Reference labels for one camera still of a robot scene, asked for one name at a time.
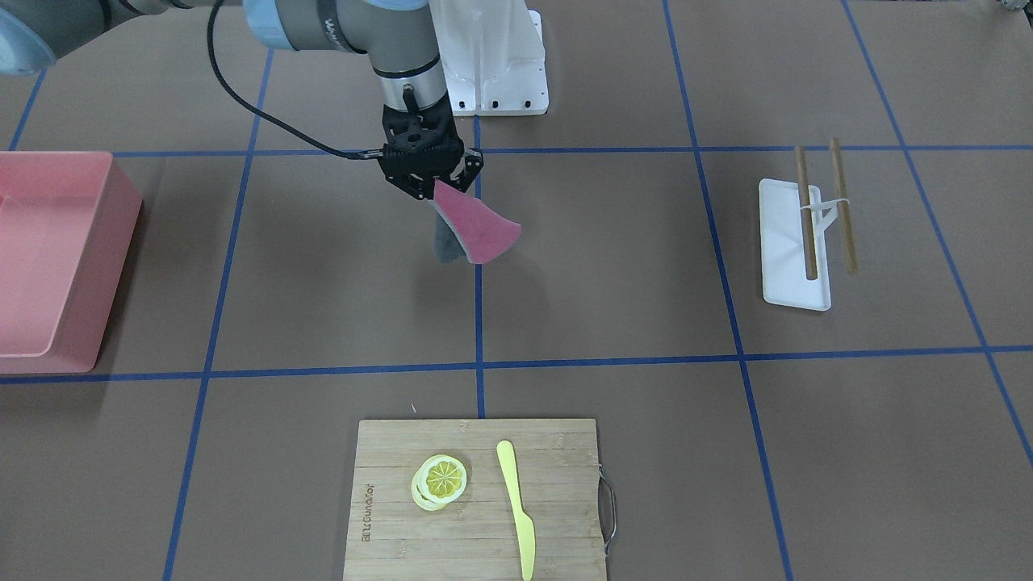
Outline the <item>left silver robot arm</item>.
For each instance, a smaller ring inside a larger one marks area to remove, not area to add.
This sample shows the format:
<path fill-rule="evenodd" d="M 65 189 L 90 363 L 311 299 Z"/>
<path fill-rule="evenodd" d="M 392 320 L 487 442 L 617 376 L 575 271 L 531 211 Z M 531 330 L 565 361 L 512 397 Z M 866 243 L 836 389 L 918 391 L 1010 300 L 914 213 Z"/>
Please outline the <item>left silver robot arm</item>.
<path fill-rule="evenodd" d="M 218 66 L 217 16 L 223 1 L 4 1 L 2 73 L 30 77 L 54 66 L 122 23 L 170 10 L 209 10 L 207 55 L 214 77 L 241 108 L 284 132 L 347 161 L 376 161 L 385 180 L 420 201 L 446 185 L 468 191 L 483 169 L 453 122 L 453 104 L 427 1 L 244 1 L 250 31 L 263 45 L 287 51 L 364 55 L 383 92 L 380 148 L 345 151 L 306 135 L 237 94 Z"/>

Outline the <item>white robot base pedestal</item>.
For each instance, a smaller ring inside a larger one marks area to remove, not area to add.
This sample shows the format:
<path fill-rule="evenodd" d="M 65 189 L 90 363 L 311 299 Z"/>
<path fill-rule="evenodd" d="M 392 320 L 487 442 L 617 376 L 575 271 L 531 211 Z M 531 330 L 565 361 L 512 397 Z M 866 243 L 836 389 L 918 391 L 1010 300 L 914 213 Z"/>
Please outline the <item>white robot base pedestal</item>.
<path fill-rule="evenodd" d="M 547 112 L 542 16 L 524 1 L 432 1 L 429 7 L 453 115 Z"/>

